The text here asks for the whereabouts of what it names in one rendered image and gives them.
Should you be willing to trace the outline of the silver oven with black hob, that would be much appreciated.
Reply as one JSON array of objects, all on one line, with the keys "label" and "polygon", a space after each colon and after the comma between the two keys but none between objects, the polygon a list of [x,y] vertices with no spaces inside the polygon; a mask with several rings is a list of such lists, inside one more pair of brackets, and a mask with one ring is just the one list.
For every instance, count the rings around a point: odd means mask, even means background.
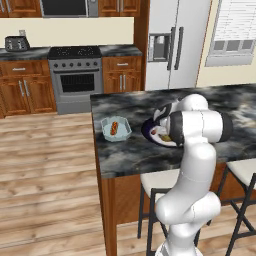
[{"label": "silver oven with black hob", "polygon": [[100,48],[51,47],[48,63],[58,114],[90,112],[90,96],[103,93]]}]

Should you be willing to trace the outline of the wooden kitchen island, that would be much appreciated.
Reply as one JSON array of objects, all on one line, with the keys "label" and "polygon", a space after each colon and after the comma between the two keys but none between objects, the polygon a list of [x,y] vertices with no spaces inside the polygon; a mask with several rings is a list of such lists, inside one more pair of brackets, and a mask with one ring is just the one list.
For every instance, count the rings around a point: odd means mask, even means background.
[{"label": "wooden kitchen island", "polygon": [[[142,124],[153,116],[156,108],[193,93],[203,95],[211,109],[232,117],[234,133],[229,141],[216,145],[217,160],[229,162],[256,158],[256,84],[135,91],[91,98],[106,256],[117,256],[115,179],[180,166],[182,150],[148,141],[141,133]],[[110,116],[128,120],[132,129],[128,140],[116,143],[105,140],[101,121]]]}]

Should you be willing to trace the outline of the white cushioned bar stool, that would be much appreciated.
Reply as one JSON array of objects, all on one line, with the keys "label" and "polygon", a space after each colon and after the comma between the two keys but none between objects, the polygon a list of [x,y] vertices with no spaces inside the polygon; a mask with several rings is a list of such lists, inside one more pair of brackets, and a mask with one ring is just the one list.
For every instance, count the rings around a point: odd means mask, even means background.
[{"label": "white cushioned bar stool", "polygon": [[[179,175],[178,169],[144,173],[140,175],[140,204],[138,215],[137,238],[141,238],[142,221],[148,219],[147,247],[146,256],[154,256],[155,252],[151,250],[153,225],[158,222],[155,214],[155,204],[157,200],[165,195],[176,183]],[[144,194],[150,199],[149,210],[144,211]]]},{"label": "white cushioned bar stool", "polygon": [[230,256],[235,242],[240,238],[256,235],[256,226],[253,226],[246,217],[249,206],[256,205],[256,199],[251,196],[256,191],[256,158],[220,163],[216,167],[220,175],[216,195],[220,196],[229,174],[239,183],[244,191],[243,198],[226,199],[237,213],[237,220],[225,256]]}]

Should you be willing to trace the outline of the large dark-rimmed plate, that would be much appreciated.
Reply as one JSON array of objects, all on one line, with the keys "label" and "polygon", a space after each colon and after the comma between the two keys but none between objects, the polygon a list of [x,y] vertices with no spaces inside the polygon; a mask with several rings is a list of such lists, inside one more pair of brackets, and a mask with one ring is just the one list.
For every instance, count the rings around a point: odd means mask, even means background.
[{"label": "large dark-rimmed plate", "polygon": [[[158,133],[158,129],[160,128],[159,125],[156,125],[153,122],[152,118],[147,119],[141,127],[141,133],[143,134],[143,136],[150,142],[158,145],[158,146],[162,146],[162,147],[166,147],[166,148],[175,148],[176,147],[176,143],[173,141],[170,142],[165,142],[163,140],[161,140],[160,138],[160,134]],[[157,130],[157,134],[152,135],[151,131],[153,129]]]}]

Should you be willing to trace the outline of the window with white blind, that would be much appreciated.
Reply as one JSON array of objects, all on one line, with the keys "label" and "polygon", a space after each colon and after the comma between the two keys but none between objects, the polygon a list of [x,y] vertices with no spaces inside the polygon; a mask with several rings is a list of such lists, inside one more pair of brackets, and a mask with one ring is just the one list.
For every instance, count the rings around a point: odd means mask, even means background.
[{"label": "window with white blind", "polygon": [[206,67],[250,65],[256,46],[256,0],[219,0]]}]

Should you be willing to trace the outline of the wooden wall cupboards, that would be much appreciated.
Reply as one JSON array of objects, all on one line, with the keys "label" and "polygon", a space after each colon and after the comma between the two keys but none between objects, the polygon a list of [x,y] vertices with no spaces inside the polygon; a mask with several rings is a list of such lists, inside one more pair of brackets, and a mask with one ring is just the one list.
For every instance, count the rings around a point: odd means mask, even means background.
[{"label": "wooden wall cupboards", "polygon": [[41,17],[39,0],[0,0],[0,18]]},{"label": "wooden wall cupboards", "polygon": [[137,17],[141,0],[98,0],[100,17]]}]

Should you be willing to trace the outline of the white double-door fridge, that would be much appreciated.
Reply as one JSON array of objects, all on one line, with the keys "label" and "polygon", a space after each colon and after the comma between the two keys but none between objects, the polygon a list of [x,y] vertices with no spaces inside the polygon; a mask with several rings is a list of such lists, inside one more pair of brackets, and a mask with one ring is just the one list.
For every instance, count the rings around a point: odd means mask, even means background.
[{"label": "white double-door fridge", "polygon": [[146,90],[196,86],[211,0],[150,0]]}]

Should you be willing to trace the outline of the black and silver microwave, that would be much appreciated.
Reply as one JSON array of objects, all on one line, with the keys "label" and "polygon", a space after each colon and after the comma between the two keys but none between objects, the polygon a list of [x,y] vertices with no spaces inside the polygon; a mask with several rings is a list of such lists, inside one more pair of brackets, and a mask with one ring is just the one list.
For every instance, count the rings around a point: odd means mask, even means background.
[{"label": "black and silver microwave", "polygon": [[98,16],[98,0],[40,0],[46,18],[91,18]]}]

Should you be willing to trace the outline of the silver toaster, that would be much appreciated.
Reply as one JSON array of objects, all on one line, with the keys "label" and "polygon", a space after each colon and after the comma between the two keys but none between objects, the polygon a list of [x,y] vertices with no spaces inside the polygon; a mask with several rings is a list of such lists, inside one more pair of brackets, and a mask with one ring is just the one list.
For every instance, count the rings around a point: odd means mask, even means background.
[{"label": "silver toaster", "polygon": [[7,36],[5,50],[8,52],[24,52],[30,49],[30,44],[25,36]]}]

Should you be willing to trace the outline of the wooden base cupboards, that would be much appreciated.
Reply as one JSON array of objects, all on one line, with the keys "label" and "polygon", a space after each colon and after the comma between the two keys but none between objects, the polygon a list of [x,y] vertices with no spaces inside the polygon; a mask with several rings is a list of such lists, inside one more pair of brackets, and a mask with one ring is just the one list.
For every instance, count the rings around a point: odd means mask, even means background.
[{"label": "wooden base cupboards", "polygon": [[0,119],[55,111],[47,60],[0,61]]},{"label": "wooden base cupboards", "polygon": [[141,56],[103,57],[103,86],[106,94],[139,91]]}]

